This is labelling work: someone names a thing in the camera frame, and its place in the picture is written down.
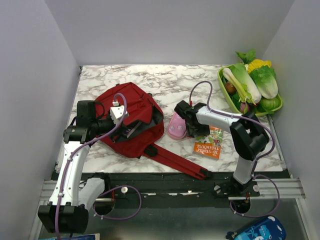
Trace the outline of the red student backpack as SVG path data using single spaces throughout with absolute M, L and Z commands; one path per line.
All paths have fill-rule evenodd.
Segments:
M 101 102 L 108 111 L 118 93 L 126 99 L 129 116 L 114 133 L 101 139 L 104 144 L 124 157 L 139 159 L 144 156 L 196 179 L 204 180 L 211 176 L 206 168 L 155 144 L 165 131 L 164 113 L 153 97 L 136 84 L 117 84 L 98 96 L 96 101 Z M 123 132 L 137 122 L 141 125 L 126 138 Z

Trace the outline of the orange purple Roald Dahl book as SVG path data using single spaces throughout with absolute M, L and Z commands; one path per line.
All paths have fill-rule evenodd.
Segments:
M 123 132 L 123 135 L 128 139 L 136 130 L 137 128 L 141 125 L 141 121 L 135 123 L 133 126 L 130 126 L 127 130 Z

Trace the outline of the orange green Treehouse book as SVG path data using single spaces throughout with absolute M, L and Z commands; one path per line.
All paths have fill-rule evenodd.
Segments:
M 210 126 L 209 135 L 198 135 L 195 137 L 193 153 L 218 160 L 221 153 L 221 145 L 224 131 L 220 128 Z

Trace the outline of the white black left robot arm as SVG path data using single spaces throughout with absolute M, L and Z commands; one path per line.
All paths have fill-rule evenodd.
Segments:
M 98 107 L 102 107 L 102 113 L 96 113 Z M 115 132 L 126 114 L 126 107 L 117 101 L 110 107 L 94 100 L 77 103 L 76 116 L 63 132 L 64 155 L 55 188 L 48 203 L 38 209 L 38 217 L 48 232 L 58 238 L 62 233 L 85 232 L 96 198 L 107 197 L 111 191 L 111 185 L 101 175 L 89 178 L 80 188 L 85 160 L 91 146 Z

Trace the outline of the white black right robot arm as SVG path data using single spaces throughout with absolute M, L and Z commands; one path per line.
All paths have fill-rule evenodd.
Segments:
M 238 160 L 231 178 L 230 191 L 236 196 L 247 192 L 260 153 L 270 141 L 264 125 L 256 115 L 251 111 L 231 114 L 213 110 L 205 103 L 191 106 L 184 100 L 176 105 L 174 111 L 185 121 L 186 132 L 190 137 L 209 135 L 210 126 L 231 134 Z

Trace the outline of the pink blue pencil case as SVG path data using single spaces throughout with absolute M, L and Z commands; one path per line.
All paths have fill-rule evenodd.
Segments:
M 181 140 L 186 136 L 186 133 L 187 128 L 185 120 L 175 112 L 168 124 L 167 134 L 172 139 Z

